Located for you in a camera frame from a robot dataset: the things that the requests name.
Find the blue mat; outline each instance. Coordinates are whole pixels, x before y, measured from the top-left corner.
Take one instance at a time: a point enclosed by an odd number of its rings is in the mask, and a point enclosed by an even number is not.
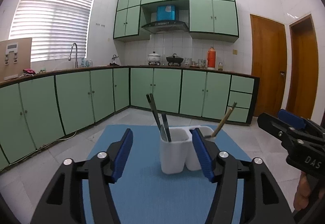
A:
[[[122,177],[116,184],[110,185],[121,223],[204,224],[216,184],[210,183],[201,170],[191,172],[186,167],[180,174],[165,175],[160,168],[158,127],[109,125],[88,158],[106,151],[112,142],[122,138],[127,128],[133,131],[133,146]],[[219,132],[216,144],[220,150],[237,159],[251,161],[224,131]],[[82,191],[86,221],[93,224],[87,180],[83,180]],[[242,202],[243,180],[238,180],[233,224],[239,223]]]

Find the orange thermos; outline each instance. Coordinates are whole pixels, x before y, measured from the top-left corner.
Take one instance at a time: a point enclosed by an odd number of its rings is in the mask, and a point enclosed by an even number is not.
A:
[[[208,50],[207,54],[208,60],[208,69],[215,69],[216,68],[216,51],[213,47]]]

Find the metal screw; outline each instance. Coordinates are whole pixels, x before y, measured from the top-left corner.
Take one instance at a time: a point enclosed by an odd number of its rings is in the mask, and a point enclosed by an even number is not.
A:
[[[97,157],[98,157],[99,159],[103,159],[103,158],[105,158],[106,156],[107,156],[107,153],[104,152],[104,151],[102,151],[102,152],[100,152],[99,154],[97,154]]]
[[[255,158],[254,159],[254,163],[256,163],[256,164],[262,164],[263,163],[263,160],[261,159],[261,158]]]
[[[71,165],[72,162],[73,162],[73,160],[69,158],[69,159],[65,159],[63,164],[64,165]]]
[[[229,156],[229,154],[226,151],[221,151],[221,152],[219,152],[219,156],[222,158],[227,158]]]

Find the beige board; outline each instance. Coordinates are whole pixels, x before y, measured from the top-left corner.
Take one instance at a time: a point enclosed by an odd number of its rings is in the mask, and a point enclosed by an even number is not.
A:
[[[32,38],[10,39],[0,42],[0,83],[10,78],[20,77],[23,69],[30,68],[30,51]],[[9,52],[8,64],[6,65],[7,47],[17,44],[17,62],[14,63],[14,51]]]

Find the white horizontal blind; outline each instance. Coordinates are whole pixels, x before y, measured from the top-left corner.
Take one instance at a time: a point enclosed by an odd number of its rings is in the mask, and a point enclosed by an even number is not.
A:
[[[78,58],[86,57],[93,1],[20,0],[9,39],[32,37],[31,62],[68,58],[74,42]]]

